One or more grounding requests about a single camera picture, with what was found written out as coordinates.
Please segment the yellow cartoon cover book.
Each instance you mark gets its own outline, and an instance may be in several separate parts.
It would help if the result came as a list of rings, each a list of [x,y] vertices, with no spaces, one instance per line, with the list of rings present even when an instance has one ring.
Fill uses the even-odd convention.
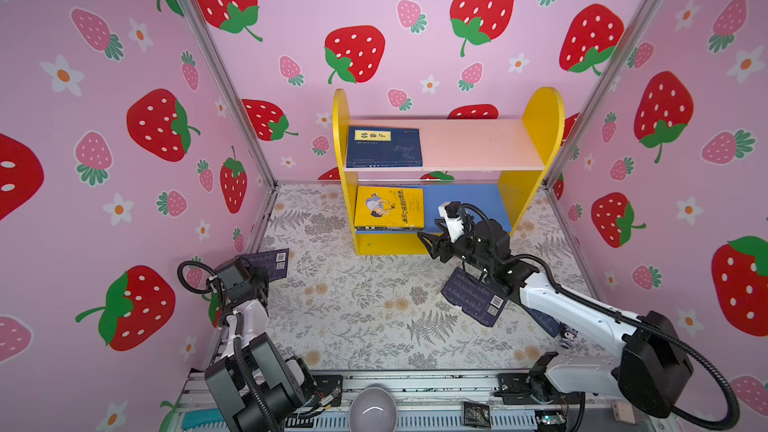
[[[353,225],[358,230],[417,230],[425,226],[419,188],[360,186]]]

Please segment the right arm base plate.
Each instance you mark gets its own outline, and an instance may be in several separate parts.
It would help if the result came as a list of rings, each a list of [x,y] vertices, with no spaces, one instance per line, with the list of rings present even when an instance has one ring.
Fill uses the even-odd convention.
[[[498,388],[493,393],[504,405],[579,405],[579,393],[557,392],[541,377],[531,379],[527,372],[507,372],[497,376]]]

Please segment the navy blue book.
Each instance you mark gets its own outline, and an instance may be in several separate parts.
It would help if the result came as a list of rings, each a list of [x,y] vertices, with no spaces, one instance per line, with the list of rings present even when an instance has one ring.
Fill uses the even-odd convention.
[[[349,133],[347,168],[413,168],[423,166],[418,129],[352,126]]]

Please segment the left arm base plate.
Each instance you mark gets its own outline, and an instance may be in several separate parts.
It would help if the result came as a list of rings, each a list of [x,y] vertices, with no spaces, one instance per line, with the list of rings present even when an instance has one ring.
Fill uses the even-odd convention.
[[[304,408],[315,407],[322,402],[324,406],[341,405],[344,377],[338,374],[316,374],[306,379],[301,388],[307,398]]]

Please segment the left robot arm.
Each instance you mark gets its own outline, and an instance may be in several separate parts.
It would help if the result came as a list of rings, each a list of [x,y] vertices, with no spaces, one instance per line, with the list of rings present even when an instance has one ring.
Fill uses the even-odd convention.
[[[188,291],[219,299],[218,324],[227,331],[222,358],[204,372],[206,385],[231,431],[282,431],[307,403],[316,382],[302,359],[285,359],[266,333],[269,272],[237,256],[216,268],[186,260],[177,277]]]

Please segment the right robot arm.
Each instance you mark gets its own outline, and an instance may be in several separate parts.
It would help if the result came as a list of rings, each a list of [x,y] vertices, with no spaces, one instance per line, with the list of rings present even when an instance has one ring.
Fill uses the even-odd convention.
[[[700,352],[682,341],[669,319],[651,311],[638,315],[611,308],[556,281],[551,267],[532,254],[500,254],[502,228],[494,220],[466,226],[441,219],[440,234],[418,233],[430,257],[458,258],[483,273],[481,283],[502,298],[550,316],[600,345],[603,359],[568,358],[557,352],[540,357],[528,375],[530,395],[551,403],[578,393],[622,398],[656,418],[675,415],[707,430],[734,428],[740,418],[736,394],[725,376]],[[693,375],[694,362],[711,375],[726,401],[719,420],[697,417],[676,403]]]

